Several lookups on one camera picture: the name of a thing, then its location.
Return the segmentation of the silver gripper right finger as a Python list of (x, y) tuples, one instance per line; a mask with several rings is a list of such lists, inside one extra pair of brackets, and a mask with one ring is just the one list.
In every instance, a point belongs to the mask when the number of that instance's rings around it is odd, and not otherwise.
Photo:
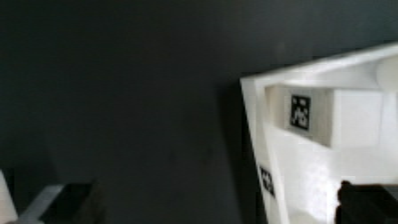
[(335, 224), (398, 224), (398, 184), (342, 182)]

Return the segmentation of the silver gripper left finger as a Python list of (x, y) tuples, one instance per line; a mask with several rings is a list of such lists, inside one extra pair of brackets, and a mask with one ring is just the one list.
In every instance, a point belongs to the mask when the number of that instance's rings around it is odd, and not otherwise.
[(105, 224), (98, 182), (47, 186), (15, 224)]

